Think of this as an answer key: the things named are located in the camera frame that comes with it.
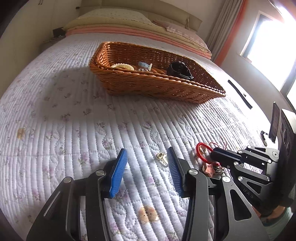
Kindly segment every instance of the red string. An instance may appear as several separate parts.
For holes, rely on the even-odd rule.
[[[220,146],[217,143],[210,142],[209,144],[214,144],[214,145],[216,145],[216,146],[218,146],[220,148]]]
[[[213,165],[217,165],[217,166],[219,166],[220,165],[220,163],[219,162],[210,162],[209,160],[207,160],[206,158],[204,158],[203,156],[202,156],[202,154],[201,154],[201,152],[200,152],[200,147],[201,146],[203,146],[203,147],[205,147],[205,148],[207,148],[209,151],[213,151],[213,149],[211,148],[211,147],[209,147],[208,145],[206,145],[205,143],[203,143],[203,142],[200,142],[200,143],[198,143],[197,145],[196,145],[196,153],[197,153],[197,155],[198,155],[198,157],[202,160],[202,161],[204,161],[205,163],[208,163],[208,164],[213,164]]]

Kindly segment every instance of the tag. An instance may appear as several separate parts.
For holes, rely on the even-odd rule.
[[[208,164],[204,162],[202,170],[204,174],[208,175],[209,177],[213,177],[213,175],[215,174],[215,169],[213,168],[213,164]]]

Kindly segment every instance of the pink blanket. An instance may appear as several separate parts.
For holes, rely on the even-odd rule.
[[[67,36],[71,34],[85,34],[85,33],[107,33],[107,34],[126,34],[126,35],[132,35],[132,36],[139,36],[139,37],[145,37],[161,42],[165,42],[177,47],[180,47],[182,49],[185,49],[187,51],[190,51],[192,53],[198,54],[202,57],[205,57],[207,59],[211,59],[210,53],[205,53],[199,50],[198,48],[194,49],[190,46],[187,46],[182,43],[178,43],[176,41],[173,41],[169,38],[159,36],[153,33],[148,33],[145,31],[135,30],[135,29],[129,29],[129,28],[118,28],[118,27],[90,27],[90,28],[79,28],[79,29],[70,29],[67,31]]]

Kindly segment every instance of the stain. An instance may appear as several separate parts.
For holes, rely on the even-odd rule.
[[[22,138],[24,138],[24,137],[25,137],[25,131],[26,131],[26,128],[25,128],[25,127],[23,127],[23,128],[19,128],[19,129],[17,130],[17,138],[18,138],[18,139],[22,139]]]
[[[156,222],[159,220],[156,210],[153,207],[149,206],[141,207],[138,211],[138,217],[141,224]]]

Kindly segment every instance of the pillow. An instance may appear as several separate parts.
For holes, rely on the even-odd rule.
[[[77,19],[83,18],[116,18],[116,19],[125,19],[125,20],[133,20],[140,23],[146,23],[149,25],[154,25],[148,18],[146,18],[143,14],[137,11],[132,11],[128,9],[120,9],[120,8],[99,8],[87,12]]]
[[[198,43],[199,45],[201,45],[205,49],[208,49],[205,42],[197,34],[193,33],[192,31],[190,31],[188,29],[185,29],[185,28],[183,28],[179,25],[176,25],[174,23],[169,23],[169,22],[162,21],[162,20],[154,20],[153,22],[155,22],[158,26],[166,28],[167,32],[183,36],[184,38],[187,38],[195,43]]]

